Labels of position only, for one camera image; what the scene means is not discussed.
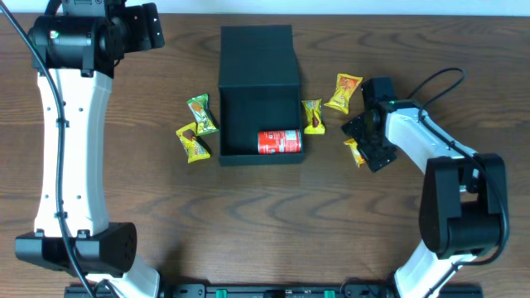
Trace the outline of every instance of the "green connector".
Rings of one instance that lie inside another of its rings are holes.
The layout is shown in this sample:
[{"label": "green connector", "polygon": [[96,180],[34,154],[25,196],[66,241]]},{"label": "green connector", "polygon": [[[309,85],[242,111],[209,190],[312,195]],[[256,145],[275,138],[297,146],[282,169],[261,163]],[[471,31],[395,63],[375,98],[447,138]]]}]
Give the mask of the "green connector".
[{"label": "green connector", "polygon": [[227,298],[229,295],[229,292],[226,290],[217,290],[215,292],[215,298]]},{"label": "green connector", "polygon": [[335,291],[324,291],[324,298],[335,298]]}]

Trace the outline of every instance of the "green candy wrapper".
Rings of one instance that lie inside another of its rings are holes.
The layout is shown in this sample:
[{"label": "green candy wrapper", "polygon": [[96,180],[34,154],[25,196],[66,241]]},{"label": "green candy wrapper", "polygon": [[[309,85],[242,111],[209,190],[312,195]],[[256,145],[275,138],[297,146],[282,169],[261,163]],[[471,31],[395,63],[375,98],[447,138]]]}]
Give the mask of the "green candy wrapper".
[{"label": "green candy wrapper", "polygon": [[188,100],[188,106],[190,106],[190,110],[197,121],[197,136],[219,131],[215,127],[208,109],[208,94],[202,94]]}]

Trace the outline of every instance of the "candy wrapper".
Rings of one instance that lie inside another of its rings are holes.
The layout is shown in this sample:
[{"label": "candy wrapper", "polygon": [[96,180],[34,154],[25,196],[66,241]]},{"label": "candy wrapper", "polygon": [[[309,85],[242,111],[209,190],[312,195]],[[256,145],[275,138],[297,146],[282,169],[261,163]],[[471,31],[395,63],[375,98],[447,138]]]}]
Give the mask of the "candy wrapper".
[{"label": "candy wrapper", "polygon": [[188,155],[188,163],[210,158],[210,154],[197,142],[197,124],[190,123],[176,131],[180,138],[185,153]]},{"label": "candy wrapper", "polygon": [[357,142],[355,139],[350,138],[348,141],[344,142],[345,145],[349,145],[349,149],[351,149],[351,152],[354,154],[355,163],[357,164],[357,167],[361,167],[362,164],[366,163],[363,156],[361,156],[361,153],[359,150],[357,150]]},{"label": "candy wrapper", "polygon": [[337,75],[337,89],[330,101],[324,103],[326,107],[337,109],[345,114],[349,112],[349,99],[361,84],[363,78],[349,74]]},{"label": "candy wrapper", "polygon": [[317,100],[302,100],[307,115],[307,127],[304,129],[305,134],[324,134],[325,127],[322,123],[322,112],[320,111],[320,102]]},{"label": "candy wrapper", "polygon": [[208,94],[202,94],[188,100],[188,105],[197,121],[197,136],[203,136],[219,130],[215,127],[212,115],[208,109]]}]

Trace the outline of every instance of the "white wall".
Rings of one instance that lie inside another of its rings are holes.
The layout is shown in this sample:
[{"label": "white wall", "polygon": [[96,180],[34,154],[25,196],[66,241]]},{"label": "white wall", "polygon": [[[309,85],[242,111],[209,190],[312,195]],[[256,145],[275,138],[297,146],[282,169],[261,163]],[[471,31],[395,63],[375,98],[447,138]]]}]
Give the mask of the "white wall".
[{"label": "white wall", "polygon": [[[14,12],[44,12],[48,0],[3,0]],[[530,16],[530,0],[128,0],[159,12]]]}]

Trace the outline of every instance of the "soda can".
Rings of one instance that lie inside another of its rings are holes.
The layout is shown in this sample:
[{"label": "soda can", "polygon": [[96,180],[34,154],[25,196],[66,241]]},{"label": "soda can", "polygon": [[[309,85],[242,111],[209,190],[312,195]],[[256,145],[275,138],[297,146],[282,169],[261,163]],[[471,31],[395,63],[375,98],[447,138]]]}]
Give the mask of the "soda can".
[{"label": "soda can", "polygon": [[300,130],[258,133],[259,154],[297,153],[301,151]]}]

